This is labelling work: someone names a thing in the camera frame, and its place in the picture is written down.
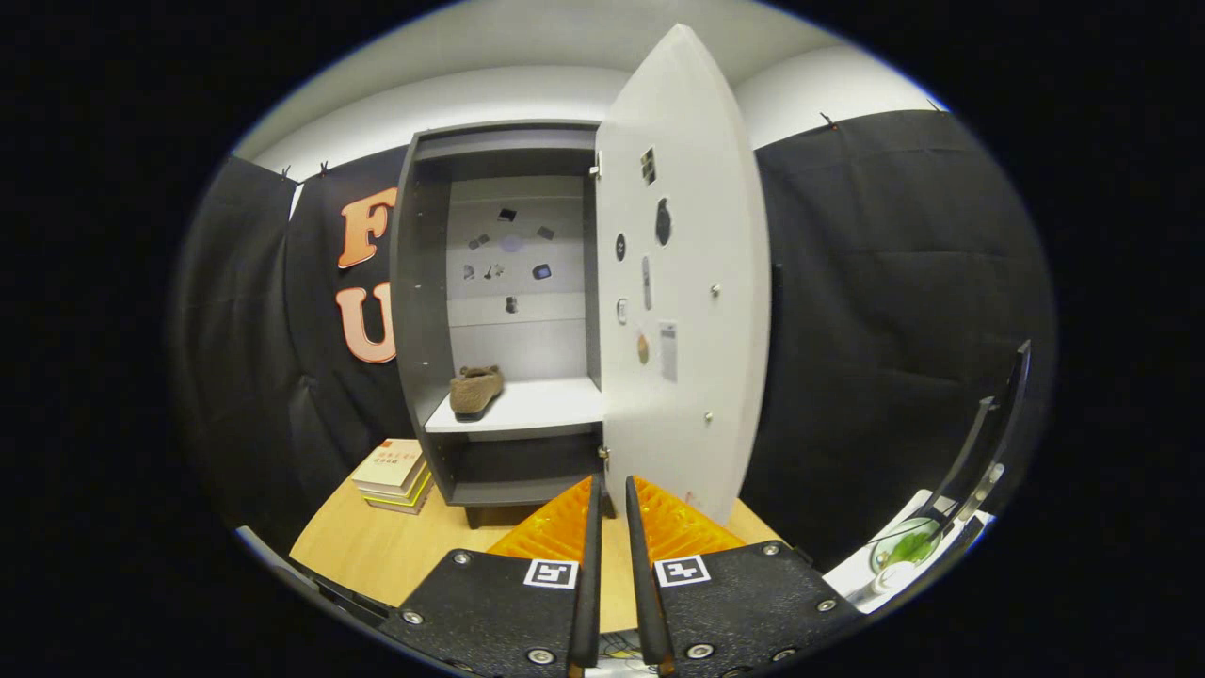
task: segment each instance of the wooden table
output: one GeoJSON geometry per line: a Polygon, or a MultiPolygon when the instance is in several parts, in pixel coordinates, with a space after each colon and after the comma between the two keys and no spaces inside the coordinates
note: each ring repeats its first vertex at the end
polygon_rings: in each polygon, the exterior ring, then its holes
{"type": "MultiPolygon", "coordinates": [[[[396,607],[449,550],[487,552],[511,527],[483,525],[471,530],[464,511],[443,503],[439,488],[431,490],[419,515],[372,508],[347,479],[310,520],[289,556],[363,596],[396,607]]],[[[740,500],[727,527],[748,544],[782,541],[740,500]]],[[[601,560],[599,630],[610,633],[635,629],[625,518],[602,520],[601,560]]]]}

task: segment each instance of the shoe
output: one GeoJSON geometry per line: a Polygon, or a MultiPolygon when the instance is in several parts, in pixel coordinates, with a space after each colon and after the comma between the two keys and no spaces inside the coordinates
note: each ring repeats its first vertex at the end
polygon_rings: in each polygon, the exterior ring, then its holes
{"type": "Polygon", "coordinates": [[[457,421],[478,421],[501,393],[502,373],[496,365],[488,369],[462,367],[460,377],[452,381],[448,405],[457,421]]]}

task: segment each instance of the open cabinet door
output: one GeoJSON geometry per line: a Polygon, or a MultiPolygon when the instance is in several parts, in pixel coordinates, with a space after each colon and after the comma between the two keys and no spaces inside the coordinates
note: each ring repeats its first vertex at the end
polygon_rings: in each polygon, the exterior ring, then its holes
{"type": "Polygon", "coordinates": [[[736,99],[693,30],[653,48],[595,143],[607,491],[639,476],[725,525],[765,385],[770,249],[736,99]]]}

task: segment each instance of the black fabric backdrop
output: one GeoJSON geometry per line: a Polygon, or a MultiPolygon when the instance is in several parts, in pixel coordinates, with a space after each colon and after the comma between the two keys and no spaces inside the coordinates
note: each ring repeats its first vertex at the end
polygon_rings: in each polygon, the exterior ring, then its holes
{"type": "Polygon", "coordinates": [[[184,241],[167,324],[193,466],[228,525],[251,525],[284,553],[339,473],[321,452],[329,435],[284,313],[295,188],[239,158],[224,163],[184,241]]]}
{"type": "MultiPolygon", "coordinates": [[[[175,337],[192,440],[228,523],[281,553],[376,443],[413,437],[396,366],[351,354],[335,302],[363,288],[381,341],[371,290],[393,234],[339,269],[340,212],[395,187],[405,152],[308,178],[292,219],[293,183],[231,159],[186,244],[175,337]]],[[[937,484],[1024,338],[1038,378],[1013,449],[1031,447],[1053,375],[1047,273],[1016,193],[946,113],[844,120],[757,159],[774,320],[741,497],[825,570],[937,484]]]]}
{"type": "Polygon", "coordinates": [[[394,364],[343,341],[335,291],[369,291],[364,323],[384,328],[371,289],[378,255],[347,270],[343,205],[396,184],[405,147],[298,183],[229,158],[202,200],[178,264],[169,318],[174,391],[186,446],[228,525],[288,554],[310,518],[386,437],[413,437],[394,364]]]}
{"type": "Polygon", "coordinates": [[[1053,378],[1053,299],[1018,195],[950,114],[842,120],[757,159],[774,319],[741,497],[824,571],[937,485],[1031,338],[1033,385],[1004,460],[1019,477],[1053,378]]]}
{"type": "Polygon", "coordinates": [[[366,364],[347,348],[335,294],[363,288],[364,330],[371,342],[384,336],[381,302],[372,288],[389,281],[386,226],[371,237],[376,254],[348,269],[339,267],[343,250],[343,207],[348,202],[395,188],[406,147],[390,148],[330,167],[305,182],[289,222],[284,266],[284,305],[301,371],[310,378],[316,414],[331,431],[331,447],[315,454],[334,455],[340,481],[384,438],[413,438],[401,381],[394,361],[366,364]]]}

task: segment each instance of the cabinet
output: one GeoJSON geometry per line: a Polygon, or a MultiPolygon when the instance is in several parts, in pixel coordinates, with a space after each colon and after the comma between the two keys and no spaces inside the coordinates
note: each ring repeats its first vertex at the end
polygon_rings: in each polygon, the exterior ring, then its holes
{"type": "Polygon", "coordinates": [[[642,476],[728,521],[765,382],[770,255],[743,122],[690,29],[598,123],[416,134],[398,195],[396,362],[449,506],[543,503],[602,471],[612,497],[642,476]],[[458,423],[449,382],[489,365],[504,393],[458,423]]]}

